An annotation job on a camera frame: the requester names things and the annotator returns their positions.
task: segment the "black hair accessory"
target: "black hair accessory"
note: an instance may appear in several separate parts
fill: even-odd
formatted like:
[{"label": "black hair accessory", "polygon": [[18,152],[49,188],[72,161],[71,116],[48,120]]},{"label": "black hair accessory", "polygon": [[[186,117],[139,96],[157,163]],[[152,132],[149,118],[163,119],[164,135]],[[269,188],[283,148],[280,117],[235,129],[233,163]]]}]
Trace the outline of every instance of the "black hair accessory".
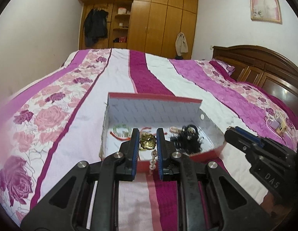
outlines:
[{"label": "black hair accessory", "polygon": [[195,125],[183,126],[178,136],[171,137],[170,141],[174,143],[176,149],[180,149],[188,155],[202,151],[202,142],[199,141],[199,133]]}]

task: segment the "picture frame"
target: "picture frame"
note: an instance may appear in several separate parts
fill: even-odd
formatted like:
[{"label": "picture frame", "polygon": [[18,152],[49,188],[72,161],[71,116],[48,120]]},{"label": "picture frame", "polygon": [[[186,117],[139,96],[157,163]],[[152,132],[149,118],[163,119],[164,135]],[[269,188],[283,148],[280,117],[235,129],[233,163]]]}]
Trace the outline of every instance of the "picture frame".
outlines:
[{"label": "picture frame", "polygon": [[250,0],[251,20],[282,24],[278,0]]}]

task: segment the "groom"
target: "groom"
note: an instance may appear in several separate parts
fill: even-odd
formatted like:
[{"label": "groom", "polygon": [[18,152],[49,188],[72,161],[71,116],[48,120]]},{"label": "groom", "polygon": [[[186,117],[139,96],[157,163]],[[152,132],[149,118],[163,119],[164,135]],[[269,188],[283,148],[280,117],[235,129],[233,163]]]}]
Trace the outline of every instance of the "groom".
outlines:
[{"label": "groom", "polygon": [[275,0],[264,0],[264,5],[266,9],[266,14],[268,19],[277,20],[277,4]]}]

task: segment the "bed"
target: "bed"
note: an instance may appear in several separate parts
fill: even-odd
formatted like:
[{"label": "bed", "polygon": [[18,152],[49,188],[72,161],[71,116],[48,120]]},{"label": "bed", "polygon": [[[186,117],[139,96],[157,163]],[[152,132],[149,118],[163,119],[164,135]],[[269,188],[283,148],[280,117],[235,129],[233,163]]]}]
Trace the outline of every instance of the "bed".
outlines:
[{"label": "bed", "polygon": [[[240,126],[296,150],[298,107],[291,102],[298,103],[298,67],[258,46],[214,47],[213,57],[169,60],[126,49],[80,50],[60,69],[19,91],[0,109],[1,212],[17,228],[77,162],[101,160],[110,91],[202,99],[202,110],[223,132]],[[231,76],[220,61],[235,67]],[[286,119],[285,138],[267,125],[274,112]],[[243,153],[227,144],[219,163],[263,203],[268,191],[249,173]],[[133,183],[120,183],[120,230],[175,230],[176,199],[176,185],[159,181],[157,174],[137,174]]]}]

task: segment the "hanging coat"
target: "hanging coat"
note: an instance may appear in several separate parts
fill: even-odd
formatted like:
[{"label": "hanging coat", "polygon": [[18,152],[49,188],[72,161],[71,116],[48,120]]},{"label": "hanging coat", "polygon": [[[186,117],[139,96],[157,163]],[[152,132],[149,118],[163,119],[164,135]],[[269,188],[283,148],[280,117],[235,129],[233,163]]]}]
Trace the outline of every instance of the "hanging coat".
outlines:
[{"label": "hanging coat", "polygon": [[92,47],[99,38],[108,37],[107,16],[108,12],[105,10],[90,10],[84,22],[86,47]]}]

